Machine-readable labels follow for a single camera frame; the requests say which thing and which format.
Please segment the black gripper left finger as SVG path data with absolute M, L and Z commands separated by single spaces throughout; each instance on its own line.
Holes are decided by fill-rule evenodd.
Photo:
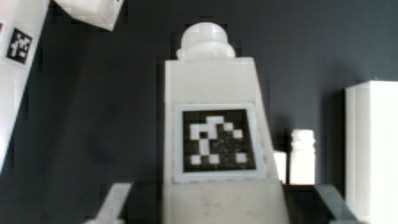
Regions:
M 111 184 L 96 217 L 88 219 L 83 224 L 124 224 L 124 220 L 119 218 L 119 216 L 131 186 L 131 183 Z

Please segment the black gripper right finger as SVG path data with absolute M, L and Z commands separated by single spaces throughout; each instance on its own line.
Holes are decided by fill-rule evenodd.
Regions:
M 316 184 L 314 191 L 330 213 L 328 224 L 367 224 L 358 220 L 335 187 L 330 184 Z

